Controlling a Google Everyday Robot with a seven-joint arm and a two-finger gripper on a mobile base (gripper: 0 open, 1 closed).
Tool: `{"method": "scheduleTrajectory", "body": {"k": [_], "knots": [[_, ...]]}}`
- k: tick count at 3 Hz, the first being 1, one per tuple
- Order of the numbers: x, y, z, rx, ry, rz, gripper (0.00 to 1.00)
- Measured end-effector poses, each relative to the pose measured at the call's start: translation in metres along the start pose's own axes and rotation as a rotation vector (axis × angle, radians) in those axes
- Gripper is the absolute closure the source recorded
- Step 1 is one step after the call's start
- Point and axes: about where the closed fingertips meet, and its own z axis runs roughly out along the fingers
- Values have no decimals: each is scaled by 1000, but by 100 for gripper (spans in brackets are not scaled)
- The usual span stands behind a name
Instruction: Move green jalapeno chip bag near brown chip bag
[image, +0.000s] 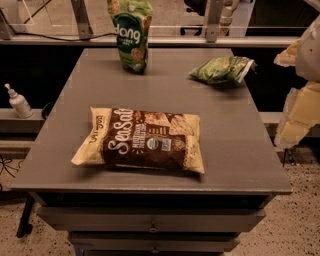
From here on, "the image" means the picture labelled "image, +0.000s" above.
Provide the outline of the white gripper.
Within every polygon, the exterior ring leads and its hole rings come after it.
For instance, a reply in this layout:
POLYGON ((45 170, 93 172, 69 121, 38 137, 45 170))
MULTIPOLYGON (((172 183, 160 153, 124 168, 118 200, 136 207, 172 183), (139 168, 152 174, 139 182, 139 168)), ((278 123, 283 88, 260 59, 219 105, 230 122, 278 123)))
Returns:
POLYGON ((280 149, 299 144, 312 127, 320 122, 320 15, 301 36, 279 53, 274 63, 289 67, 309 82, 301 89, 291 88, 284 104, 274 139, 280 149))

